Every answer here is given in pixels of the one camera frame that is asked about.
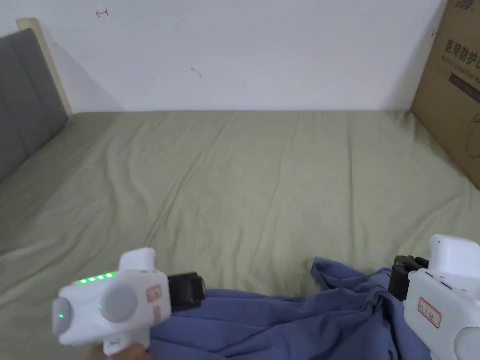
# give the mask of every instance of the led indicator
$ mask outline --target led indicator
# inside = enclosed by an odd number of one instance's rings
[[[87,279],[78,280],[77,284],[91,283],[91,282],[94,282],[94,281],[97,281],[97,280],[103,280],[105,278],[114,277],[115,275],[116,275],[115,273],[106,273],[106,274],[102,274],[102,275],[95,275],[95,276],[89,277]]]

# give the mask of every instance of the cardboard box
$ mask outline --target cardboard box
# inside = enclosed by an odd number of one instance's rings
[[[480,189],[480,0],[449,0],[412,112]]]

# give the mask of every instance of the upholstered headboard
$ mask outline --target upholstered headboard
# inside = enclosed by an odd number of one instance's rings
[[[67,119],[34,31],[0,38],[0,182]]]

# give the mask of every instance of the blue cloth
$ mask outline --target blue cloth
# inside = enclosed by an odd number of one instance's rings
[[[313,296],[209,290],[200,308],[152,328],[150,350],[155,360],[430,359],[387,291],[390,272],[316,258],[311,274],[324,291]]]

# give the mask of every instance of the white sticker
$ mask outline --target white sticker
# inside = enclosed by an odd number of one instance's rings
[[[153,321],[159,323],[162,320],[162,314],[160,312],[160,306],[156,305],[153,307]]]
[[[147,301],[153,302],[162,297],[162,287],[160,285],[152,286],[145,293],[147,294]]]
[[[437,329],[440,327],[440,321],[442,320],[442,314],[432,305],[427,303],[424,298],[419,299],[419,313],[430,321]]]

